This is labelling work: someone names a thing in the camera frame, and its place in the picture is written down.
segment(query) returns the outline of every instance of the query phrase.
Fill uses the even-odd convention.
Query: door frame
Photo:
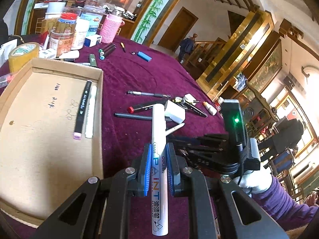
[[[189,28],[186,30],[185,35],[182,37],[181,41],[186,37],[186,35],[189,33],[189,31],[191,30],[191,28],[194,26],[194,24],[197,22],[198,17],[191,13],[189,10],[187,10],[184,6],[180,9],[180,11],[178,12],[178,14],[176,14],[175,18],[172,20],[171,24],[179,17],[179,15],[183,12],[186,11],[188,14],[192,15],[196,20],[194,22],[192,22],[192,24],[189,26]],[[165,33],[163,34],[163,36],[161,37],[160,41],[158,42],[158,44],[160,44],[160,42],[162,41],[162,38],[164,37],[164,35],[166,34],[167,30],[169,29],[169,27],[166,29]],[[179,47],[179,43],[178,45],[174,48],[173,52],[176,51],[176,49]]]

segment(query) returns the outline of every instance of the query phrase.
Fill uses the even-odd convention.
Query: person in blue jacket
[[[178,54],[178,62],[181,62],[183,60],[183,56],[185,55],[185,53],[190,54],[193,51],[195,38],[197,38],[196,33],[194,33],[192,37],[186,38],[181,41],[180,43],[181,48]]]

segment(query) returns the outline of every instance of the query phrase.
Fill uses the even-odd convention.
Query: staircase
[[[226,41],[221,38],[217,38],[216,41],[195,42],[195,47],[192,53],[190,55],[184,55],[183,67],[187,72],[189,72],[194,80],[197,80],[225,44]]]

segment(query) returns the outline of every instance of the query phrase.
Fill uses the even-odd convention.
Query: purple sweater
[[[252,198],[285,230],[295,229],[308,224],[317,212],[318,207],[297,204],[277,178],[272,178],[270,188]]]

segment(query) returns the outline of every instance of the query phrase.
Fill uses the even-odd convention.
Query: pink tumbler
[[[124,24],[125,22],[122,21],[122,17],[112,14],[107,15],[103,23],[102,29],[100,31],[100,35],[102,36],[102,42],[113,42],[119,27],[123,26]]]

